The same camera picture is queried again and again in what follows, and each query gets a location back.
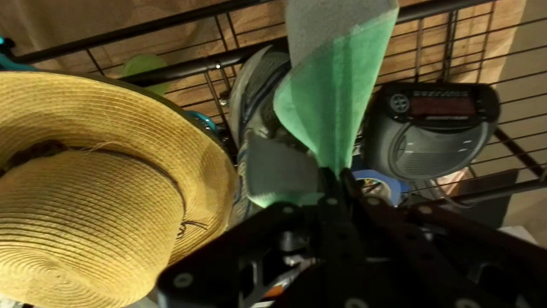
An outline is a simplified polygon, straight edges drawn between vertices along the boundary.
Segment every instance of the wire rack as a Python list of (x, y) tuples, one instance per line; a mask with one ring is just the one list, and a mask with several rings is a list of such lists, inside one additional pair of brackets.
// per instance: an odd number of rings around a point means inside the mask
[[(541, 40), (519, 42), (519, 33), (539, 30), (547, 25), (547, 18), (529, 14), (529, 9), (517, 14), (519, 6), (527, 7), (527, 2), (454, 0), (404, 7), (378, 78), (378, 86), (392, 81), (454, 81), (491, 84), (500, 91), (503, 119), (496, 137), (457, 182), (474, 182), (508, 170), (525, 177), (512, 187), (461, 194), (455, 199), (462, 202), (544, 187), (547, 105), (544, 108), (543, 102), (547, 93), (543, 84), (547, 83), (547, 62), (543, 62), (543, 67), (536, 66), (534, 59), (547, 59), (547, 45)], [(247, 16), (254, 21), (243, 26), (235, 25), (235, 19), (245, 21)], [(185, 110), (201, 112), (226, 129), (230, 119), (226, 98), (242, 64), (262, 47), (286, 40), (279, 2), (233, 0), (155, 23), (11, 57), (42, 69), (57, 69), (62, 64), (62, 67), (76, 67), (78, 74), (124, 79), (136, 86), (168, 83), (165, 95), (168, 100)], [(197, 23), (214, 31), (190, 45), (156, 45), (151, 40), (182, 33), (196, 28)], [(105, 55), (127, 43), (141, 47), (134, 55), (155, 54), (165, 59), (168, 67), (122, 78), (124, 62), (132, 55), (115, 59)]]

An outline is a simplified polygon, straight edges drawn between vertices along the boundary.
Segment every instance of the green cloth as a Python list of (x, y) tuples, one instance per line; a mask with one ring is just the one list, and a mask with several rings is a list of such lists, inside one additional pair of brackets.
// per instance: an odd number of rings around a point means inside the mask
[[(137, 74), (163, 69), (163, 67), (168, 67), (168, 62), (165, 62), (158, 55), (137, 55), (124, 64), (122, 78), (137, 76)], [(170, 90), (170, 84), (155, 84), (146, 90), (158, 96), (165, 96)]]
[[(385, 6), (382, 14), (365, 21), (358, 21), (358, 16), (349, 30), (337, 30), (332, 40), (327, 38), (312, 52), (308, 48), (307, 55), (298, 60), (300, 64), (293, 64), (296, 67), (276, 93), (274, 108), (283, 125), (310, 148), (320, 167), (332, 168), (336, 173), (351, 167), (358, 131), (397, 23), (397, 4), (375, 2)], [(344, 7), (343, 14), (353, 14), (353, 9)], [(310, 31), (315, 28), (314, 23), (303, 26)], [(288, 19), (288, 28), (293, 59), (298, 48), (295, 42), (307, 38), (305, 35), (291, 38), (291, 19)]]

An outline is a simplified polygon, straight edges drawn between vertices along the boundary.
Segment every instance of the red display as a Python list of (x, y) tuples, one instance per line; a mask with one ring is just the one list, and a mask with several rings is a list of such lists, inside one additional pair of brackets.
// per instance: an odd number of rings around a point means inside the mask
[(472, 117), (474, 102), (469, 98), (413, 98), (414, 117)]

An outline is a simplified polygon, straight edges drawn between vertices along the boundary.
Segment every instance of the metal grid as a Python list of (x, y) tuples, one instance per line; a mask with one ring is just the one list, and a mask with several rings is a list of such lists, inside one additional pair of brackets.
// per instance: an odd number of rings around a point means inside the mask
[[(209, 59), (172, 57), (170, 67), (158, 69), (153, 72), (125, 78), (124, 81), (136, 86), (153, 86), (160, 83), (170, 83), (170, 91), (167, 98), (172, 102), (185, 100), (184, 108), (202, 112), (213, 120), (220, 122), (221, 127), (228, 127), (228, 108), (225, 107), (226, 95), (230, 93), (242, 64), (257, 50), (271, 45), (272, 38), (284, 40), (283, 21), (274, 21), (267, 26), (255, 30), (237, 30), (233, 23), (233, 14), (245, 14), (245, 7), (250, 6), (279, 6), (278, 2), (230, 2), (231, 6), (218, 7), (214, 11), (202, 11), (202, 14), (194, 18), (172, 19), (172, 25), (163, 28), (141, 28), (125, 33), (125, 37), (110, 37), (112, 40), (91, 40), (91, 45), (71, 45), (71, 48), (52, 48), (50, 52), (38, 52), (33, 55), (14, 57), (20, 62), (43, 62), (57, 57), (66, 57), (69, 54), (86, 54), (88, 62), (93, 69), (86, 74), (102, 74), (107, 78), (117, 78), (115, 69), (122, 64), (105, 66), (102, 59), (96, 57), (98, 47), (103, 43), (114, 45), (120, 40), (131, 40), (129, 35), (161, 35), (165, 28), (175, 28), (185, 23), (194, 23), (197, 19), (209, 19), (218, 35), (208, 38), (197, 45), (177, 47), (173, 50), (156, 52), (161, 57), (170, 59), (170, 55), (182, 55), (189, 50), (204, 50), (211, 47), (221, 47), (221, 54)], [(399, 26), (392, 38), (390, 50), (385, 59), (378, 86), (392, 81), (414, 81), (414, 83), (435, 83), (435, 81), (466, 81), (466, 83), (488, 83), (498, 90), (510, 84), (519, 84), (527, 79), (544, 76), (547, 67), (534, 69), (532, 72), (522, 72), (517, 76), (502, 78), (490, 81), (484, 72), (491, 67), (507, 64), (512, 59), (527, 57), (541, 50), (547, 52), (547, 45), (532, 45), (508, 50), (507, 54), (491, 54), (491, 47), (496, 37), (505, 37), (508, 31), (517, 31), (522, 28), (531, 28), (541, 23), (547, 23), (547, 18), (519, 21), (514, 25), (496, 25), (496, 16), (500, 14), (498, 2), (491, 0), (455, 0), (455, 2), (425, 2), (413, 7), (406, 7), (401, 13)], [(515, 107), (524, 107), (529, 103), (537, 103), (544, 100), (547, 93), (520, 93), (503, 100), (503, 110), (512, 112)], [(493, 199), (507, 194), (517, 194), (525, 191), (543, 189), (546, 167), (547, 167), (547, 131), (544, 131), (547, 110), (539, 112), (531, 108), (531, 115), (519, 119), (502, 120), (496, 139), (483, 151), (483, 155), (469, 167), (469, 179), (481, 179), (491, 173), (505, 170), (522, 170), (531, 172), (534, 177), (531, 182), (524, 182), (503, 191), (486, 191), (457, 197), (462, 202), (474, 202), (483, 199)], [(515, 125), (531, 124), (531, 132), (519, 132)]]

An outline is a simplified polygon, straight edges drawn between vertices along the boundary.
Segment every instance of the gray fabric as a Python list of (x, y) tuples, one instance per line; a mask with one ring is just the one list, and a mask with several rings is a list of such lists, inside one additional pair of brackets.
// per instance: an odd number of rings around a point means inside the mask
[[(240, 72), (235, 90), (231, 93), (230, 100), (230, 127), (235, 134), (237, 144), (243, 144), (245, 132), (242, 131), (252, 131), (261, 136), (269, 136), (269, 129), (266, 125), (266, 120), (261, 117), (261, 110), (272, 103), (274, 91), (267, 93), (262, 102), (255, 102), (259, 93), (267, 86), (269, 79), (276, 71), (290, 64), (288, 52), (283, 52), (279, 48), (267, 47), (255, 54)], [(242, 117), (252, 108), (250, 105), (257, 103), (259, 108), (255, 115), (250, 119), (249, 124), (242, 124)]]
[(247, 191), (261, 208), (274, 202), (310, 206), (319, 201), (319, 163), (314, 156), (272, 139), (249, 136)]
[(242, 221), (252, 218), (254, 214), (257, 214), (262, 209), (249, 199), (245, 173), (247, 173), (247, 163), (242, 161), (238, 167), (240, 196), (238, 196), (238, 201), (235, 204), (233, 216), (231, 216), (233, 228), (238, 226)]

